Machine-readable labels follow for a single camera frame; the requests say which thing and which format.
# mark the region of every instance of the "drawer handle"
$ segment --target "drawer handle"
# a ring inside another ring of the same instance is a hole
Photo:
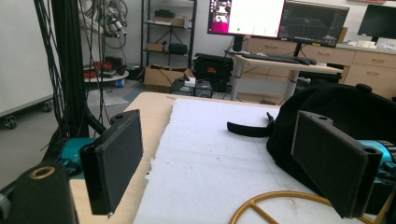
[[[329,51],[320,51],[319,54],[331,55],[331,53]]]
[[[373,62],[375,62],[375,63],[384,63],[384,62],[385,62],[385,59],[373,58]]]
[[[265,44],[265,47],[268,48],[268,49],[277,49],[277,45]]]
[[[369,75],[369,76],[378,76],[379,72],[367,71],[367,75]]]

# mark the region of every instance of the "white screen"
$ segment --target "white screen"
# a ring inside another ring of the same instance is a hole
[[[228,33],[277,37],[284,0],[233,0]]]

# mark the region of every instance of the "whiteboard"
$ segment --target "whiteboard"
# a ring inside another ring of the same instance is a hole
[[[0,1],[0,117],[52,96],[33,0]]]

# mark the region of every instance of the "computer monitor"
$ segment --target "computer monitor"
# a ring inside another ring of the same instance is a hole
[[[277,38],[284,3],[285,0],[210,0],[207,33]]]
[[[347,18],[348,7],[287,0],[279,31],[281,40],[335,48]]]
[[[396,7],[369,5],[364,13],[358,35],[371,36],[375,43],[378,38],[396,39]]]

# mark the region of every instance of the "floor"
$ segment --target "floor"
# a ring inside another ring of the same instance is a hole
[[[95,100],[97,85],[91,83],[87,88],[91,90],[89,108],[97,117],[100,113],[98,102]],[[116,87],[114,83],[104,85],[108,116],[111,118],[122,112],[142,91],[144,84],[130,79],[125,79],[123,88]],[[212,98],[228,100],[230,94],[215,92]],[[3,125],[3,121],[0,123],[0,189],[41,162],[47,144],[58,126],[53,111],[45,112],[43,107],[44,104],[36,105],[15,113],[15,129],[8,129]]]

